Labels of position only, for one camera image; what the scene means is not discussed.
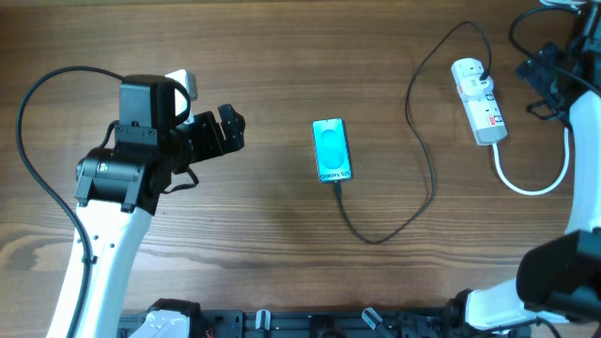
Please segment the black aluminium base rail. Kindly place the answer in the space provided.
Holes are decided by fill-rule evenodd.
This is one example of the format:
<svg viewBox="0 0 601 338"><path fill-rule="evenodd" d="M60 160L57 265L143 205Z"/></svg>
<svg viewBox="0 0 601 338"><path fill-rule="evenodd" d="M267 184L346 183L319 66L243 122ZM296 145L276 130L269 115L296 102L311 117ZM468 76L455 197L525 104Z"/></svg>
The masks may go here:
<svg viewBox="0 0 601 338"><path fill-rule="evenodd" d="M257 314L241 310L206 310L204 328L215 338L369 338L383 334L372 329L358 312L275 312L265 329L256 326ZM530 337L534 322L520 322L504 331L485 333L476 329L443 328L440 308L410 311L379 311L383 325L394 337Z"/></svg>

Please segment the white power strip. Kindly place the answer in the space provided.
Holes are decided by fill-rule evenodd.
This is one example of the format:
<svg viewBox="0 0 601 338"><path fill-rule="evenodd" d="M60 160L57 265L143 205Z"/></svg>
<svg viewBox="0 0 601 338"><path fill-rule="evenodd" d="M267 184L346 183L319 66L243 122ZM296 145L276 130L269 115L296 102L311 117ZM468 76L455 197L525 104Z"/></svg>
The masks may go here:
<svg viewBox="0 0 601 338"><path fill-rule="evenodd" d="M484 70L484 66L477 59L463 58L456 60L451 66L456 89L460 79L471 75L479 75L481 78ZM478 146L492 146L508 135L501 109L493 91L484 100L463 101L461 98L460 100Z"/></svg>

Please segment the white USB charger plug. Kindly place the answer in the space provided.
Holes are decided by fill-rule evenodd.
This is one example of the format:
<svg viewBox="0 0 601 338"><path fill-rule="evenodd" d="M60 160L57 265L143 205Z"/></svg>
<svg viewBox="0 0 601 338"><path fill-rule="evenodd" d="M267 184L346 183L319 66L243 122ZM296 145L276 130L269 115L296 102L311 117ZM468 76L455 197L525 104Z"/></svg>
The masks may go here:
<svg viewBox="0 0 601 338"><path fill-rule="evenodd" d="M457 83L457 91L463 101L484 100L492 93L493 88L494 84L490 76L482 80L479 75L471 75L460 79Z"/></svg>

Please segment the turquoise screen smartphone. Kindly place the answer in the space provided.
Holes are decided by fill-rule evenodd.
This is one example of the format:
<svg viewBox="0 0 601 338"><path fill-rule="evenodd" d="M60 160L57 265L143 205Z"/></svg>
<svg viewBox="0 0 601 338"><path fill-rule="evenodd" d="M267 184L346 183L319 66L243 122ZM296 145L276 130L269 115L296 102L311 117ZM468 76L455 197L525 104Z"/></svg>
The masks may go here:
<svg viewBox="0 0 601 338"><path fill-rule="evenodd" d="M352 179L347 134L342 118L312 123L316 168L322 183Z"/></svg>

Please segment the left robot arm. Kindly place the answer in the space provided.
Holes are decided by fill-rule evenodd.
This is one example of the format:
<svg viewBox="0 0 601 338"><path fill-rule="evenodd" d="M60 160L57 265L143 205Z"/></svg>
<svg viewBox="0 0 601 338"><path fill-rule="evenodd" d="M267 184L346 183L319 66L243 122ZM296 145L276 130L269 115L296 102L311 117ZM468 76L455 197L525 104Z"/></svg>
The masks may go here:
<svg viewBox="0 0 601 338"><path fill-rule="evenodd" d="M177 107L181 83L157 75L129 75L119 89L115 145L96 147L76 169L76 215L91 243L90 281L77 304L84 241L73 240L68 269L48 334L78 337L116 334L134 257L159 198L174 191L172 176L191 164L243 148L245 120L231 105L195 115Z"/></svg>

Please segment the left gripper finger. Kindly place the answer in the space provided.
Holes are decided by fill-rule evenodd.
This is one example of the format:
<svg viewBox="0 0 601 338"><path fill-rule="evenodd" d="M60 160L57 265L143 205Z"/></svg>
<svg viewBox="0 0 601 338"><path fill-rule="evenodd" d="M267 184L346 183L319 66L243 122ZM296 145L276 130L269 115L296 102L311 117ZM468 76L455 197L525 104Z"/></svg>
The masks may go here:
<svg viewBox="0 0 601 338"><path fill-rule="evenodd" d="M245 119L237 112L232 113L232 144L236 150L244 148Z"/></svg>
<svg viewBox="0 0 601 338"><path fill-rule="evenodd" d="M237 138L238 131L236 125L235 110L231 104L224 104L218 107L221 117L221 125L224 138L228 141L234 141Z"/></svg>

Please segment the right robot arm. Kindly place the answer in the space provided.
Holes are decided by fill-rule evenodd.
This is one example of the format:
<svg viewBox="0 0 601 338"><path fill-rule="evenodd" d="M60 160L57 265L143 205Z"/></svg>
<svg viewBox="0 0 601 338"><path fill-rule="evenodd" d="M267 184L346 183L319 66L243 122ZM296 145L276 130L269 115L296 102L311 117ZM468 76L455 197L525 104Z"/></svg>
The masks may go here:
<svg viewBox="0 0 601 338"><path fill-rule="evenodd" d="M566 47L548 43L536 53L522 47L516 27L552 10L576 17ZM527 58L517 76L541 98L527 112L546 106L546 118L564 125L562 166L574 169L571 214L563 236L527 252L515 278L449 300L443 323L450 334L504 334L535 323L600 319L600 4L544 2L520 14L508 38Z"/></svg>

